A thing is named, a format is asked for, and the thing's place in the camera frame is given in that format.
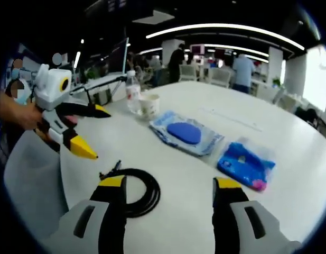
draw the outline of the black cable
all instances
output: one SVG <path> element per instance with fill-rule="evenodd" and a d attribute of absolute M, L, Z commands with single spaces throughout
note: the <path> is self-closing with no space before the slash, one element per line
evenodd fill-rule
<path fill-rule="evenodd" d="M 117 168 L 115 168 L 114 170 L 110 171 L 106 177 L 122 175 L 137 177 L 146 186 L 146 192 L 140 200 L 131 204 L 126 204 L 126 217 L 136 218 L 152 211 L 157 206 L 161 198 L 161 189 L 157 180 L 148 172 L 136 168 L 121 170 L 117 170 Z"/>

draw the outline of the ceiling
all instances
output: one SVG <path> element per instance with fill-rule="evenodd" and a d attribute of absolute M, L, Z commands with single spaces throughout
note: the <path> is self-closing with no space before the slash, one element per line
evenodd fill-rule
<path fill-rule="evenodd" d="M 318 44 L 306 23 L 302 25 L 299 23 L 303 19 L 297 2 L 293 0 L 286 1 L 286 4 L 259 0 L 236 0 L 235 4 L 230 0 L 196 1 L 193 4 L 187 0 L 127 1 L 130 8 L 126 12 L 109 15 L 100 0 L 90 9 L 86 17 L 84 10 L 96 0 L 54 0 L 51 5 L 40 6 L 37 14 L 26 16 L 24 23 L 30 26 L 38 24 L 42 28 L 30 29 L 24 33 L 21 36 L 22 43 L 45 62 L 51 61 L 52 55 L 56 52 L 68 52 L 69 60 L 74 58 L 78 50 L 85 56 L 95 55 L 112 48 L 124 36 L 129 37 L 131 43 L 129 50 L 133 52 L 157 48 L 161 46 L 162 41 L 177 38 L 184 40 L 187 46 L 196 43 L 225 44 L 264 53 L 268 53 L 272 43 L 287 49 L 284 50 L 285 59 L 305 53 L 277 38 L 241 29 L 189 29 L 145 38 L 151 33 L 177 26 L 230 23 L 278 33 L 306 49 Z M 175 18 L 157 25 L 131 22 L 136 18 L 149 16 L 153 9 L 173 15 Z M 80 43 L 81 39 L 85 40 L 84 44 Z"/>

